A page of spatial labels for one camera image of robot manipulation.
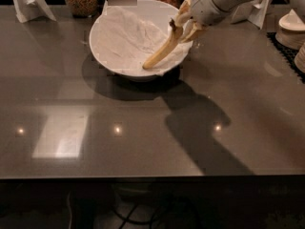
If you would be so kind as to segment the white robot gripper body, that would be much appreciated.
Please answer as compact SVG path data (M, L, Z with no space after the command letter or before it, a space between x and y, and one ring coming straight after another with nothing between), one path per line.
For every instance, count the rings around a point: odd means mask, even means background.
M191 14L204 26L220 23L231 14L237 0L191 0Z

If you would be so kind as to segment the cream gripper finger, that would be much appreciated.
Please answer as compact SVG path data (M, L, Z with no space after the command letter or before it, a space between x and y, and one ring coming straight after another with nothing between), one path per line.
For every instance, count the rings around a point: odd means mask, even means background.
M180 43L187 43L194 41L196 38L200 37L206 30L207 26L201 25L199 22L191 19L184 30L183 35L180 37Z
M182 27L191 17L191 0L184 0L174 18L174 23L177 27Z

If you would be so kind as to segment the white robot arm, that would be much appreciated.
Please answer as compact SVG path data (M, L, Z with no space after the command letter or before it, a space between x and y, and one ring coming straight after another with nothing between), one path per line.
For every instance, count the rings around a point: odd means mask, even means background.
M254 0L184 0L174 18L177 27L186 27L180 43L195 40L209 26L214 26L229 16L238 6ZM289 0L297 15L304 18L305 0Z

